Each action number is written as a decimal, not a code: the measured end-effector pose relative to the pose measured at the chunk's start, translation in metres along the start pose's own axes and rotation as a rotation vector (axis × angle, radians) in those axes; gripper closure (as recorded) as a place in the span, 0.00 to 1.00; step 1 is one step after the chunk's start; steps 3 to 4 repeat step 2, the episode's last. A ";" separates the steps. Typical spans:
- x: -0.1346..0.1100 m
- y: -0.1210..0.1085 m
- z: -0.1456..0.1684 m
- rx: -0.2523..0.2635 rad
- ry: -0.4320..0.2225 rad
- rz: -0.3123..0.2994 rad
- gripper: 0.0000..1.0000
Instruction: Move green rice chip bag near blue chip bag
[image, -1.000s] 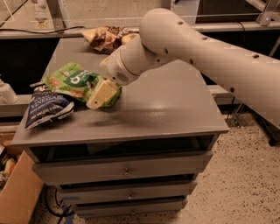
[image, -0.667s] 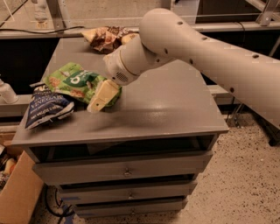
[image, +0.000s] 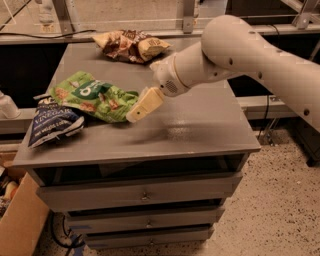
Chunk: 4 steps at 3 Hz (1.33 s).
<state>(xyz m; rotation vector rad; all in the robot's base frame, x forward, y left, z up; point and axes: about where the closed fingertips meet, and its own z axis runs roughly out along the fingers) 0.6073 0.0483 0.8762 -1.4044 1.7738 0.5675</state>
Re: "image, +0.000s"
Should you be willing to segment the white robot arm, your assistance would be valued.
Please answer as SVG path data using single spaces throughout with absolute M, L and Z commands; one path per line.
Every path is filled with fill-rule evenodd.
M 153 81 L 126 114 L 134 123 L 202 83 L 246 75 L 276 95 L 320 131 L 320 65 L 268 43 L 244 20 L 222 15 L 210 21 L 201 40 L 150 65 Z

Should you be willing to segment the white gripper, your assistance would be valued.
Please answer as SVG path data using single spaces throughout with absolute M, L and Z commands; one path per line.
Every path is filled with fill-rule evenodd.
M 181 82 L 177 75 L 175 55 L 154 61 L 150 69 L 153 71 L 152 85 L 156 87 L 146 87 L 142 90 L 138 101 L 126 114 L 126 119 L 131 123 L 143 119 L 159 108 L 164 102 L 164 95 L 177 97 L 189 91 L 189 88 Z

